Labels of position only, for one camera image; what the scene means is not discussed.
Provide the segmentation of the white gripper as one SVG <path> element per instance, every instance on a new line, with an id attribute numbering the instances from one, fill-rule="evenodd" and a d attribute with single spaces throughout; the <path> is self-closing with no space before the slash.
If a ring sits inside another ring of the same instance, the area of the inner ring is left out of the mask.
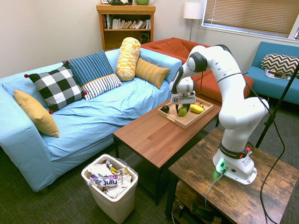
<path id="1" fill-rule="evenodd" d="M 196 102 L 195 94 L 195 91 L 190 93 L 171 94 L 171 103 L 175 105 L 177 115 L 179 111 L 179 104 L 185 104 L 187 112 L 189 111 L 190 105 Z"/>

